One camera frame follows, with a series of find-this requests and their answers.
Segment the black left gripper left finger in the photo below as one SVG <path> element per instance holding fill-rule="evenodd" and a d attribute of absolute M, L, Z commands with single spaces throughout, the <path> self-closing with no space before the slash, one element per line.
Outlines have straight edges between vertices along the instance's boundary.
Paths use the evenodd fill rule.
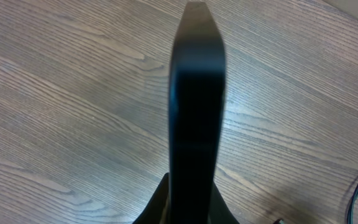
<path fill-rule="evenodd" d="M 166 173 L 148 204 L 133 224 L 166 224 L 169 204 L 169 174 Z"/>

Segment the Samsung Galaxy smartphone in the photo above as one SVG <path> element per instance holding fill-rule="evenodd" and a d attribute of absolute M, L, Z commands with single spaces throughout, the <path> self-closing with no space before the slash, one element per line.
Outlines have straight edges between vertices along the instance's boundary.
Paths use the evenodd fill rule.
<path fill-rule="evenodd" d="M 170 223 L 206 223 L 223 120 L 226 56 L 205 2 L 188 2 L 170 62 Z"/>

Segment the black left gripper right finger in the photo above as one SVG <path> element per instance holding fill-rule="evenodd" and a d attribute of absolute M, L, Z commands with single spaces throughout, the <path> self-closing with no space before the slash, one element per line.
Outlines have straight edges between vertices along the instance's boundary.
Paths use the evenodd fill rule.
<path fill-rule="evenodd" d="M 208 212 L 209 224 L 239 224 L 234 215 L 227 207 L 216 184 L 213 184 L 211 190 L 211 200 Z"/>

